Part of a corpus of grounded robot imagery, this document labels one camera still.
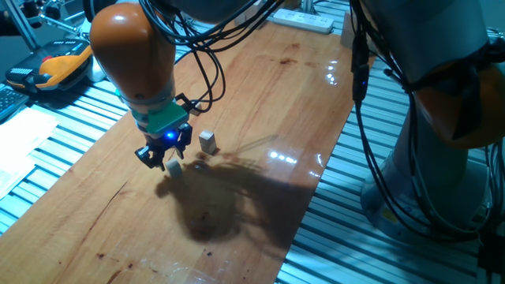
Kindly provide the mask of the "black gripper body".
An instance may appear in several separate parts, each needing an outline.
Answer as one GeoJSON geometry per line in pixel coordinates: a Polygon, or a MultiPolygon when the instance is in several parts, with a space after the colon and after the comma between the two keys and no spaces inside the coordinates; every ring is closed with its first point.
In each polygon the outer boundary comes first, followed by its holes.
{"type": "Polygon", "coordinates": [[[185,140],[188,145],[191,143],[193,127],[188,123],[183,123],[174,129],[166,130],[158,138],[147,137],[147,146],[162,148],[165,152],[179,140],[185,140]]]}

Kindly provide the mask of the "person left hand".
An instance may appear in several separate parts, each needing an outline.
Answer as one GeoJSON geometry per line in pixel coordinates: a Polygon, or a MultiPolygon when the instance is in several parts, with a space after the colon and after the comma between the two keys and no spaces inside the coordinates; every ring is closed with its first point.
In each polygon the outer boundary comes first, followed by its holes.
{"type": "Polygon", "coordinates": [[[23,2],[21,6],[21,11],[33,28],[40,28],[42,26],[39,15],[43,12],[42,8],[44,4],[44,0],[28,0],[23,2]]]}

